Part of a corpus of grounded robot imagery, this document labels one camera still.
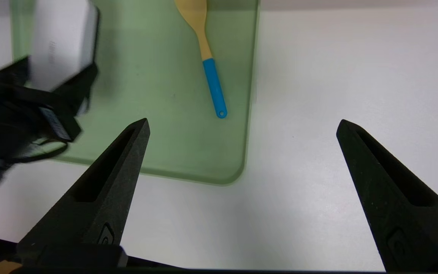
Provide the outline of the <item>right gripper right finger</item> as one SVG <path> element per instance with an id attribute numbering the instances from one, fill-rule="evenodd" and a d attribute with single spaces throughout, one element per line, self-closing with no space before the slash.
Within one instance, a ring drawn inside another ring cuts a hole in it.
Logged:
<path id="1" fill-rule="evenodd" d="M 359 125 L 336 137 L 386 272 L 438 273 L 438 195 Z"/>

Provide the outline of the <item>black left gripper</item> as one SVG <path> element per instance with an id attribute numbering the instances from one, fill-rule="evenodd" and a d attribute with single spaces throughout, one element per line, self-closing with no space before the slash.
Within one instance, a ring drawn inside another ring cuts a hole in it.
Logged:
<path id="1" fill-rule="evenodd" d="M 26 87 L 29 57 L 0 69 L 0 172 L 57 156 L 80 135 L 76 120 L 90 108 L 95 62 L 53 92 Z"/>

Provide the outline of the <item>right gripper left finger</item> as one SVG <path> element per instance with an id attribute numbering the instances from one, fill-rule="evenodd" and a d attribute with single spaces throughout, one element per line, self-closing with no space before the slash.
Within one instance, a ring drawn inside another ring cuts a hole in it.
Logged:
<path id="1" fill-rule="evenodd" d="M 118 135 L 17 245 L 26 268 L 116 268 L 151 130 L 143 118 Z"/>

